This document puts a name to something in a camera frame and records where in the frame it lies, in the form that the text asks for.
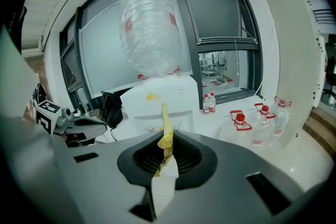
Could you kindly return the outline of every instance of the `red label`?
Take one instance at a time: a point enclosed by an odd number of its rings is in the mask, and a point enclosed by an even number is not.
[[[128,19],[125,23],[125,33],[132,29],[131,19]]]
[[[170,17],[170,23],[172,25],[177,26],[175,16],[173,14],[169,13],[169,17]]]
[[[263,142],[263,140],[254,140],[254,141],[253,141],[253,144],[254,144],[254,145],[261,145],[262,142]]]

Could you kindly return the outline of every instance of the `gray machine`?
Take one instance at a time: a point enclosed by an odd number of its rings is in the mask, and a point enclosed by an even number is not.
[[[156,145],[162,132],[68,148],[29,122],[0,124],[14,179],[54,223],[268,223],[302,197],[292,179],[253,152],[174,131],[179,178],[173,200],[156,217],[151,178],[163,159]]]
[[[75,117],[69,108],[45,100],[35,103],[35,122],[49,134],[62,135],[69,147],[93,144],[97,136],[107,131],[104,121],[88,116]]]

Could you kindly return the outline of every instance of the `plastic bottle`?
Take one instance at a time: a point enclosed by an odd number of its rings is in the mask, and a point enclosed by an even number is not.
[[[209,114],[209,107],[210,107],[209,97],[207,94],[205,94],[203,97],[203,113],[204,114]]]
[[[216,98],[215,94],[212,92],[209,97],[209,111],[214,113],[216,111]]]
[[[270,120],[266,118],[268,109],[269,108],[267,105],[262,106],[261,112],[259,113],[259,116],[255,123],[252,140],[253,147],[262,146],[272,132],[272,129],[270,128]]]
[[[284,99],[280,99],[280,102],[277,104],[278,109],[275,112],[275,119],[274,119],[274,124],[275,128],[272,132],[272,137],[277,137],[279,138],[283,133],[284,129],[289,121],[289,115],[290,113],[288,112],[288,105],[286,105],[287,102]]]

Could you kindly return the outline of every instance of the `transparent plastic bag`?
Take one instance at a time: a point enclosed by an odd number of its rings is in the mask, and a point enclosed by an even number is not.
[[[155,77],[179,68],[181,38],[174,0],[121,0],[122,49],[139,74]]]

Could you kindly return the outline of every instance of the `wooden panel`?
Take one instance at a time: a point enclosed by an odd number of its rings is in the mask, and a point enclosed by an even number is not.
[[[44,24],[48,23],[49,16],[41,15],[40,13],[27,12],[23,24]]]
[[[24,37],[39,37],[43,35],[45,28],[45,25],[25,25],[25,27],[22,28],[22,39],[24,39]]]
[[[47,7],[47,6],[38,5],[38,4],[25,4],[25,7],[27,8],[28,11],[36,12],[36,13],[51,14],[52,11],[54,10],[53,7]]]
[[[312,11],[305,0],[266,0],[279,39],[280,76],[277,96],[292,101],[290,121],[280,139],[287,145],[303,127],[318,84],[319,36]]]
[[[25,5],[41,5],[54,8],[57,5],[56,0],[25,0]]]
[[[303,129],[318,142],[323,149],[336,160],[336,136],[313,117],[307,119]]]
[[[336,138],[336,118],[320,108],[314,108],[310,116],[333,133]]]

